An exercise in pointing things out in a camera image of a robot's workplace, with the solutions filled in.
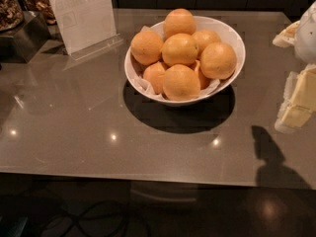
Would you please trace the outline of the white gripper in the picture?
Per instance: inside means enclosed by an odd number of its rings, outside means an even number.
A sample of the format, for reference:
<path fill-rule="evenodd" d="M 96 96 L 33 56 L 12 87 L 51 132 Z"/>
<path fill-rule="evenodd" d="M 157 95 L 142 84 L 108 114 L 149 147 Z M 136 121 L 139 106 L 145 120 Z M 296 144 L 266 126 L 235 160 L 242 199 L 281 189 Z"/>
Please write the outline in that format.
<path fill-rule="evenodd" d="M 300 23 L 292 23 L 275 36 L 273 45 L 294 46 L 296 56 L 309 63 L 300 73 L 289 73 L 276 118 L 277 131 L 293 133 L 316 112 L 316 1 L 304 12 Z"/>

